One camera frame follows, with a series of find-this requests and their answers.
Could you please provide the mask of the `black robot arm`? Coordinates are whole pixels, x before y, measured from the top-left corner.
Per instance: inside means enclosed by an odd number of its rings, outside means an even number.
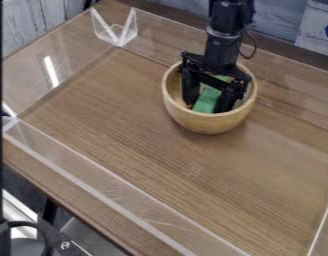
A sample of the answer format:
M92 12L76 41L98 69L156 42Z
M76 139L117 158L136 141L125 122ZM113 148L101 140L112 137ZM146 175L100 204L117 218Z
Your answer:
M245 97L252 77L237 67L237 57L255 55L240 50L253 14L253 0L209 0L204 53L184 51L178 65L183 101L196 112L228 112Z

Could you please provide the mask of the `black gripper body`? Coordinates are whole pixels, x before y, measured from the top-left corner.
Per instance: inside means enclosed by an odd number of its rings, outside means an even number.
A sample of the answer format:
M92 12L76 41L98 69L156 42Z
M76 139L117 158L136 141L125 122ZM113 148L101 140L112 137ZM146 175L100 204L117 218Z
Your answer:
M184 51L181 53L181 64L178 65L178 71L187 68L191 72L199 76L200 84L204 83L212 87L217 82L231 83L235 81L252 82L252 77L237 67L236 64L213 68L204 63L204 57L195 53Z

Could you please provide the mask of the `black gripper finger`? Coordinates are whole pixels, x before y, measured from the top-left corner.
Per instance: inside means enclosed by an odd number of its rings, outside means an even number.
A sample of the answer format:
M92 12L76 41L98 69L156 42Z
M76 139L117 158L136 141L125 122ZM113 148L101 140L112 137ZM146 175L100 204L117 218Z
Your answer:
M215 89L217 89L221 94L216 99L216 104L213 107L215 113L229 112L235 106L237 100L244 99L244 95L248 89L247 82L217 82L212 85Z
M187 68L181 70L183 100L187 105L193 105L200 91L200 81L196 73Z

